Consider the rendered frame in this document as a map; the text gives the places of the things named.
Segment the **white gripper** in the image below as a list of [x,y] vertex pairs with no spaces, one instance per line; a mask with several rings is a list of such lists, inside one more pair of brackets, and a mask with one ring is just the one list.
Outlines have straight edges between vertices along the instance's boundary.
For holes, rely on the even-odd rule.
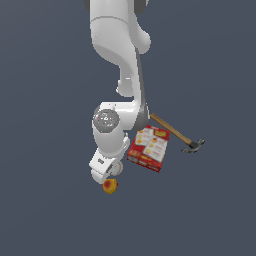
[[92,178],[99,184],[103,184],[104,181],[111,175],[111,169],[118,163],[116,158],[104,157],[99,150],[96,150],[93,158],[91,159],[89,166],[91,167]]

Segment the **white baseball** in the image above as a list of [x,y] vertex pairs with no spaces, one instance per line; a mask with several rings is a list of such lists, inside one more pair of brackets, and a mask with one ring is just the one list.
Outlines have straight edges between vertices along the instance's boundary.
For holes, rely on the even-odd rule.
[[123,171],[123,164],[119,161],[115,166],[111,169],[112,176],[118,176]]

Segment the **orange yellow peach fruit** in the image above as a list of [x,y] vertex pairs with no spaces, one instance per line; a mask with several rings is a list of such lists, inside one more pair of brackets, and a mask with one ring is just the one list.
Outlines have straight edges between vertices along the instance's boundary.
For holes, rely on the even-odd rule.
[[103,190],[107,194],[113,194],[118,187],[118,183],[116,179],[106,179],[104,183],[102,184]]

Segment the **red cracker box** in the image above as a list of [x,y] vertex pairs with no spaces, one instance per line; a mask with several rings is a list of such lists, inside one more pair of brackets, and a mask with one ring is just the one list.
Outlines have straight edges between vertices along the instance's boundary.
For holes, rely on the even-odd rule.
[[127,153],[127,159],[155,172],[160,172],[170,132],[147,125],[137,132]]

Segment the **wooden handled claw hammer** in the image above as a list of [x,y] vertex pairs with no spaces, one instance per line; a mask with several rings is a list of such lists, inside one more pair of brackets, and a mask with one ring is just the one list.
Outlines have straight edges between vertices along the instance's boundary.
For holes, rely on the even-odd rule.
[[184,142],[187,145],[187,148],[183,148],[183,153],[196,153],[202,145],[205,143],[204,139],[199,139],[197,142],[194,142],[184,135],[182,135],[180,132],[178,132],[176,129],[174,129],[171,125],[163,121],[160,117],[155,115],[154,113],[150,114],[150,118],[157,122],[159,125],[161,125],[164,129],[168,130],[170,133],[172,133],[174,136],[179,138],[182,142]]

